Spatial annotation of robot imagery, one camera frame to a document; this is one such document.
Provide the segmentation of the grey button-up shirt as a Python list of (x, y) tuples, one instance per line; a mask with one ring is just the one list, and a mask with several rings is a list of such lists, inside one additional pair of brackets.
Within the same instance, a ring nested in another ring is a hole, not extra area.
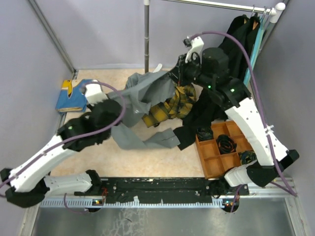
[(175, 86), (165, 71), (134, 73), (128, 77), (121, 94), (126, 103), (126, 112), (121, 123), (111, 128), (111, 135), (117, 145), (124, 150), (174, 148), (180, 144), (171, 128), (157, 132), (146, 140), (141, 140), (131, 128), (152, 106), (173, 97)]

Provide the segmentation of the teal plastic hanger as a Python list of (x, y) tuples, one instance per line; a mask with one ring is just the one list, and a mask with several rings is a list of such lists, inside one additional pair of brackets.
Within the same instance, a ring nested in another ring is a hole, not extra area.
[(264, 11), (260, 18), (260, 24), (262, 26), (262, 32), (265, 32), (267, 30), (267, 24), (268, 20), (270, 18), (270, 14), (272, 12), (272, 8), (264, 7)]
[[(258, 51), (262, 42), (262, 38), (263, 38), (263, 33), (264, 33), (264, 18), (267, 12), (267, 8), (264, 8), (264, 12), (262, 14), (262, 16), (260, 17), (260, 26), (256, 35), (256, 39), (255, 39), (255, 43), (253, 45), (253, 49), (252, 49), (252, 54), (251, 54), (251, 58), (250, 58), (250, 63), (251, 63), (251, 68), (254, 69), (257, 57), (258, 57)], [(250, 83), (250, 79), (251, 79), (251, 72), (250, 69), (248, 68), (246, 70), (246, 74), (244, 77), (244, 84), (246, 86), (249, 85)]]

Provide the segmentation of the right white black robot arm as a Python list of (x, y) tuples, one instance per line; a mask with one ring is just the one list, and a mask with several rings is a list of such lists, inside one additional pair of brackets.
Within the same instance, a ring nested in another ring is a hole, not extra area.
[(211, 188), (227, 195), (248, 183), (266, 186), (300, 157), (297, 150), (285, 147), (267, 129), (251, 93), (240, 79), (230, 75), (228, 64), (229, 58), (221, 48), (208, 48), (202, 53), (180, 55), (169, 72), (181, 86), (203, 87), (210, 101), (237, 124), (256, 154), (255, 161), (230, 168), (212, 182)]

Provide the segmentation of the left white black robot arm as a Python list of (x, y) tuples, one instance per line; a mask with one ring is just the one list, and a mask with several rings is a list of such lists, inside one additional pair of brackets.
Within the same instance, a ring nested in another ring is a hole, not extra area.
[(102, 181), (95, 170), (63, 177), (53, 177), (50, 172), (83, 149), (109, 139), (111, 128), (120, 123), (125, 111), (125, 102), (107, 99), (92, 105), (91, 111), (70, 119), (24, 164), (14, 169), (1, 170), (1, 186), (9, 186), (3, 197), (13, 205), (29, 208), (49, 196), (99, 194)]

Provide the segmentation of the yellow black plaid shirt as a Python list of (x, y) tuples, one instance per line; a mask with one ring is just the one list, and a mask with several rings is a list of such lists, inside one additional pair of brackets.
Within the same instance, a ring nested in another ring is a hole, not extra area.
[(196, 90), (192, 84), (176, 87), (173, 97), (154, 105), (142, 120), (147, 127), (151, 127), (168, 119), (185, 118), (196, 101)]

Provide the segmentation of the folded blue shirt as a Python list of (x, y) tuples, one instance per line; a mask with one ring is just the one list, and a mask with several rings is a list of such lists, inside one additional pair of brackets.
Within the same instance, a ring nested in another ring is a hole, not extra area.
[(81, 88), (92, 79), (64, 80), (60, 95), (56, 104), (59, 113), (84, 112), (87, 108), (87, 100), (81, 92)]

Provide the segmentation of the white rack foot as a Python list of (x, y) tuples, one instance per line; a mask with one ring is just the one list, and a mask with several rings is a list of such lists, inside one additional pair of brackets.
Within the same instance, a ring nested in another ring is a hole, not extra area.
[(163, 67), (163, 65), (161, 63), (159, 63), (157, 65), (157, 67), (153, 70), (153, 73), (157, 73), (157, 72), (161, 71), (162, 67)]

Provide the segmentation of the black hanging garments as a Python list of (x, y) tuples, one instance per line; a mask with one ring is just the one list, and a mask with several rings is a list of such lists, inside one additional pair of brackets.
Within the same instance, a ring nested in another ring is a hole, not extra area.
[(182, 119), (183, 125), (173, 131), (180, 150), (194, 143), (197, 128), (210, 127), (217, 119), (227, 120), (225, 111), (249, 97), (244, 77), (259, 26), (256, 14), (234, 18), (218, 47), (206, 48), (188, 62), (186, 77), (190, 84), (201, 86), (202, 92)]

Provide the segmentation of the rolled dark green tie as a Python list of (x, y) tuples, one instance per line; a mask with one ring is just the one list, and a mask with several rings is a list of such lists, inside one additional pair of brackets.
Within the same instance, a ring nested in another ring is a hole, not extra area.
[(214, 137), (213, 130), (210, 127), (200, 127), (196, 131), (199, 141), (212, 140)]

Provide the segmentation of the metal clothes rack pole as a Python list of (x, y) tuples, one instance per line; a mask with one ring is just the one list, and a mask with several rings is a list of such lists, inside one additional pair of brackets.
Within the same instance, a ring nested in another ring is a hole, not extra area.
[(150, 0), (144, 0), (144, 71), (149, 71)]

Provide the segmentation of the orange wooden compartment tray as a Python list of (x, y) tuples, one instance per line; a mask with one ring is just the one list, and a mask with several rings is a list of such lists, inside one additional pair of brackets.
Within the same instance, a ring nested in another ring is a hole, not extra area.
[(219, 178), (234, 167), (256, 160), (253, 148), (234, 121), (198, 128), (195, 142), (206, 179)]

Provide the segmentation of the rolled black orange tie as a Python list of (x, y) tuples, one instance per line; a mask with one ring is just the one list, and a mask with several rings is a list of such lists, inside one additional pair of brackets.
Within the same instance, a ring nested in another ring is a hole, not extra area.
[(237, 144), (228, 135), (221, 134), (216, 139), (220, 154), (229, 154), (236, 152)]

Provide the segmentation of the rolled dark blue tie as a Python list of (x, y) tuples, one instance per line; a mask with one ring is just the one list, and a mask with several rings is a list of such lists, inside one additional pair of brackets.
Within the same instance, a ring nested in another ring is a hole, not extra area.
[(256, 154), (253, 150), (246, 150), (238, 154), (240, 157), (241, 165), (246, 165), (256, 160)]

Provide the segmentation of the horizontal metal clothes rail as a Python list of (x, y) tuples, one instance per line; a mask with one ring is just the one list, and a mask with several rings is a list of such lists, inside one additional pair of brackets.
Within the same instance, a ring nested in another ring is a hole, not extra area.
[(276, 14), (286, 9), (286, 4), (283, 2), (277, 3), (274, 7), (257, 7), (257, 6), (245, 6), (245, 5), (239, 5), (239, 4), (213, 2), (213, 1), (206, 1), (206, 0), (170, 0), (170, 1), (183, 3), (183, 4), (200, 5), (200, 6), (244, 11), (244, 12), (267, 13), (271, 16), (275, 16)]

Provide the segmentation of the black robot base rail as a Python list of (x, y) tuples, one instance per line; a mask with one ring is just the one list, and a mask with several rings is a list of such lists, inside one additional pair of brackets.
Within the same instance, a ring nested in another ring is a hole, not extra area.
[(100, 196), (109, 204), (131, 203), (137, 197), (141, 204), (211, 203), (212, 198), (234, 196), (237, 188), (218, 185), (219, 180), (203, 177), (109, 177), (102, 178), (96, 187), (75, 196)]

